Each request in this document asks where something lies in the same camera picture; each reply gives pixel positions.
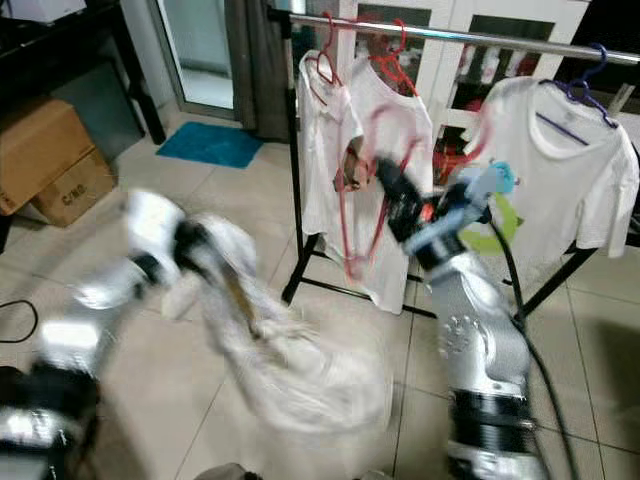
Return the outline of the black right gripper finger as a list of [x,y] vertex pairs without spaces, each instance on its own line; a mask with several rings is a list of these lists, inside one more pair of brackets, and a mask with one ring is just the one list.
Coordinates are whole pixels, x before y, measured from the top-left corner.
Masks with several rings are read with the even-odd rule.
[[407,193],[407,175],[392,157],[378,155],[374,159],[375,177],[387,196],[403,196]]

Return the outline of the red plastic clothes hanger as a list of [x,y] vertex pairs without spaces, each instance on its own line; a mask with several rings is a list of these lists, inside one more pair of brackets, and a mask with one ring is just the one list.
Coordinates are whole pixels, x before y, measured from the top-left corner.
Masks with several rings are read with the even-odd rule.
[[374,55],[370,52],[367,59],[370,60],[372,67],[383,73],[384,81],[389,81],[389,86],[394,92],[401,93],[403,96],[417,97],[419,96],[419,91],[416,90],[416,84],[411,76],[404,72],[401,64],[401,55],[406,50],[408,42],[406,24],[401,18],[394,19],[394,24],[399,27],[397,44],[385,41],[383,54]]
[[323,46],[316,51],[314,59],[315,70],[319,74],[321,81],[335,84],[335,86],[344,86],[344,82],[339,76],[339,69],[332,56],[332,46],[335,38],[337,38],[334,17],[330,12],[324,12],[323,17],[326,19],[326,38]]
[[[460,156],[457,168],[451,170],[451,179],[453,179],[454,175],[460,173],[461,170],[467,168],[467,166],[484,166],[480,164],[480,156],[489,150],[490,143],[492,143],[494,138],[492,111],[490,111],[490,109],[481,111],[481,120],[476,124],[475,129],[474,137],[472,137],[470,143],[471,150],[468,151],[467,154]],[[374,155],[367,154],[367,152],[360,154],[357,150],[352,150],[352,148],[347,147],[343,159],[339,160],[337,174],[335,174],[335,191],[338,193],[339,200],[340,246],[342,246],[344,269],[347,271],[348,278],[353,280],[357,280],[358,260],[349,232],[351,232],[355,215],[349,212],[346,195],[349,192],[355,192],[357,189],[360,189],[360,187],[365,186],[367,180],[371,180],[372,178],[376,179],[374,174],[374,159]],[[407,157],[403,157],[402,160],[396,161],[396,163],[404,169],[407,166],[408,159]],[[379,219],[375,220],[374,225],[375,227],[380,227],[381,223],[387,224],[385,192]],[[408,259],[410,259],[410,257],[416,257],[425,268],[434,268],[439,262],[451,259],[452,256],[458,255],[458,253],[462,253],[463,251],[465,251],[465,246],[463,246],[461,242],[460,233],[458,233],[456,237],[449,236],[434,239],[428,247],[425,247],[424,250],[420,250],[417,253],[413,253],[413,255],[403,250],[404,255],[406,255]]]

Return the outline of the white garment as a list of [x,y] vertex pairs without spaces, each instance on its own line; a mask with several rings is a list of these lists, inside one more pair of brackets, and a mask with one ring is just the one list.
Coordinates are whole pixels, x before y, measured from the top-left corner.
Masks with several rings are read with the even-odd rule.
[[253,238],[214,214],[198,214],[221,253],[211,282],[180,274],[175,308],[196,308],[209,343],[225,358],[251,410],[276,429],[347,433],[388,415],[392,380],[369,347],[334,339],[279,300],[257,271]]

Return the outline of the purple clothes hanger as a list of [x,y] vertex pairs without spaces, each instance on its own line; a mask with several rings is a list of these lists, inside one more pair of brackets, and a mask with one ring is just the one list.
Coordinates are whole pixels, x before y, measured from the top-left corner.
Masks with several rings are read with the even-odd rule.
[[608,125],[608,127],[612,129],[618,129],[620,128],[620,124],[612,118],[611,114],[605,110],[604,106],[600,104],[599,101],[594,99],[593,95],[591,95],[591,87],[589,84],[590,78],[594,77],[595,74],[602,72],[602,70],[609,64],[609,52],[607,47],[599,44],[599,42],[591,42],[590,46],[599,52],[600,59],[598,64],[595,64],[594,67],[586,69],[581,76],[572,79],[572,81],[568,83],[559,82],[557,79],[541,79],[539,84],[553,84],[554,87],[557,87],[559,91],[564,93],[567,100],[591,106],[591,108],[599,111],[605,125]]

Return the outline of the white t-shirt brown print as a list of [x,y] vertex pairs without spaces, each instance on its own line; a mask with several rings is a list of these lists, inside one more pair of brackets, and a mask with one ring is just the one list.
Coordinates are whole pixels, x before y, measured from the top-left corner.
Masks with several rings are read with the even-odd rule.
[[[407,157],[404,174],[419,191],[429,192],[433,188],[433,160],[429,152],[433,124],[424,102],[420,97],[403,96],[392,90],[366,56],[353,60],[344,82],[349,105],[360,125],[357,151],[374,156],[385,154],[396,161]],[[355,215],[349,234],[357,253],[357,284],[380,310],[399,315],[410,259],[387,224],[374,225],[383,197],[383,188],[375,178],[347,193],[349,212]]]

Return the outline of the small white collared shirt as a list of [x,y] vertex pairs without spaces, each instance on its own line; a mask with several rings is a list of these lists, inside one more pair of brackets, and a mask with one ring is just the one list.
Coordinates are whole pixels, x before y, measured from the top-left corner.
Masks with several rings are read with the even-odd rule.
[[344,86],[320,79],[316,50],[302,56],[297,70],[300,161],[303,172],[302,230],[311,234],[337,233],[339,200],[335,178],[349,142],[361,134],[360,120]]

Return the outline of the teal floor mat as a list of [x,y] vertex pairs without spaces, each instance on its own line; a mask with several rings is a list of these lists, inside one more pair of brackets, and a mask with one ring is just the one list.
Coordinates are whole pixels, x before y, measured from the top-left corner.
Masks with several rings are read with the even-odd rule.
[[241,129],[187,122],[160,146],[157,155],[246,169],[261,146],[261,140]]

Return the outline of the small printed cardboard box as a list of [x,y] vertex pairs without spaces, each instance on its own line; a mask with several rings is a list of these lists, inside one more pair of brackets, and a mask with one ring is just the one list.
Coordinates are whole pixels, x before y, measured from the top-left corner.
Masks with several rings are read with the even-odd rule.
[[69,227],[115,186],[116,177],[108,161],[93,148],[32,198],[29,216],[52,227]]

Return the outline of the white t-shirt green print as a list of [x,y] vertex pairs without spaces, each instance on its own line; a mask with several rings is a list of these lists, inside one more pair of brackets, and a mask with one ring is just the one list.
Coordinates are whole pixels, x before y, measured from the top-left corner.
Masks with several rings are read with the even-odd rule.
[[490,210],[522,283],[544,279],[571,246],[612,259],[625,253],[640,193],[640,159],[625,128],[525,76],[494,84],[477,134],[484,146],[475,163],[506,175]]

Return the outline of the white glass door cabinet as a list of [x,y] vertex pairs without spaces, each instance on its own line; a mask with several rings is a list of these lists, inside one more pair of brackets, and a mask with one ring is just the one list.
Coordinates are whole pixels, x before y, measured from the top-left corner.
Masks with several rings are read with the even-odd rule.
[[[525,38],[570,44],[588,14],[590,0],[291,0],[293,12],[324,12],[349,20]],[[342,67],[369,54],[369,47],[402,49],[399,65],[428,106],[436,147],[461,148],[468,141],[477,109],[494,83],[517,76],[553,77],[561,55],[448,44],[397,35],[370,35],[343,29],[335,37],[334,58]]]

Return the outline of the grey curtain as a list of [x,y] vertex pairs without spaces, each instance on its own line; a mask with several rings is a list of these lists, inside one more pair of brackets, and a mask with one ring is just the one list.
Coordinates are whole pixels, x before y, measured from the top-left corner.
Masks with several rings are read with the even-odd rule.
[[233,84],[233,111],[242,128],[260,140],[287,141],[283,37],[271,20],[271,0],[225,0]]

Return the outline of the large brown cardboard box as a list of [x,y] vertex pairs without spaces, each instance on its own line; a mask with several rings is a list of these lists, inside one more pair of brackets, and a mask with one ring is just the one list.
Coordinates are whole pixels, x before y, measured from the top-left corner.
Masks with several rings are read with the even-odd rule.
[[45,99],[3,132],[1,192],[12,202],[26,201],[93,148],[76,108]]

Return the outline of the white framed glass door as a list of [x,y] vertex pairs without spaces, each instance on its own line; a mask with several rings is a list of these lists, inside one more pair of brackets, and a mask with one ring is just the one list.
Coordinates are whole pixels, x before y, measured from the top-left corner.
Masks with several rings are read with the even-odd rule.
[[234,118],[225,0],[146,0],[175,105],[183,113]]

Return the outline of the black desk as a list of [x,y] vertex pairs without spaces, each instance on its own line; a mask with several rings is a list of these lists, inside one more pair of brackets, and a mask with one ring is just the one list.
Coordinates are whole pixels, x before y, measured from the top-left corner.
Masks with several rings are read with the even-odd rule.
[[125,23],[123,1],[86,1],[86,8],[51,24],[1,15],[1,95],[23,104],[72,81],[96,61],[116,59],[125,96],[137,106],[138,128],[161,145],[165,128]]

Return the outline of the black clothes rack silver rail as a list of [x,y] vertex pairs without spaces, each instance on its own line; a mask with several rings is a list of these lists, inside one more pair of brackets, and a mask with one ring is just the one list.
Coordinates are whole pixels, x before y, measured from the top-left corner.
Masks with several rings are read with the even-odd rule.
[[[636,52],[618,52],[609,51],[600,47],[582,47],[568,44],[554,44],[554,42],[525,40],[525,38],[506,37],[498,35],[477,35],[477,33],[451,31],[451,29],[434,29],[428,27],[401,27],[393,26],[388,23],[376,22],[358,22],[358,20],[333,19],[330,17],[320,17],[320,15],[306,15],[288,12],[288,10],[276,9],[270,6],[268,9],[268,18],[271,22],[278,24],[280,27],[280,37],[284,47],[292,45],[293,26],[316,26],[329,27],[332,29],[352,29],[352,31],[360,33],[403,33],[411,38],[425,38],[425,40],[435,40],[448,42],[448,44],[475,45],[485,47],[498,47],[498,49],[525,50],[531,52],[540,52],[544,55],[559,55],[563,58],[577,58],[595,60],[596,63],[603,64],[605,61],[611,64],[627,65],[627,67],[640,67],[640,54]],[[294,246],[297,247],[297,261],[292,270],[289,280],[285,283],[282,292],[282,301],[285,305],[289,305],[297,292],[298,285],[305,283],[315,285],[340,294],[367,300],[366,294],[362,294],[352,289],[340,287],[325,282],[319,282],[307,278],[305,275],[308,260],[312,257],[321,257],[323,252],[317,251],[317,242],[320,241],[319,236],[306,236],[302,232],[302,212],[301,212],[301,182],[300,182],[300,147],[297,140],[297,95],[296,87],[288,84],[284,90],[285,106],[287,106],[289,125],[291,125],[291,137],[289,137],[289,148],[291,148],[291,182],[293,195],[293,212],[294,212]],[[568,279],[571,278],[577,270],[585,264],[586,261],[594,255],[594,250],[584,250],[584,248],[572,247],[567,251],[570,260],[562,264],[556,273],[554,273],[541,285],[541,288],[535,294],[524,302],[522,311],[525,314],[531,314],[543,303],[550,294],[556,293]]]

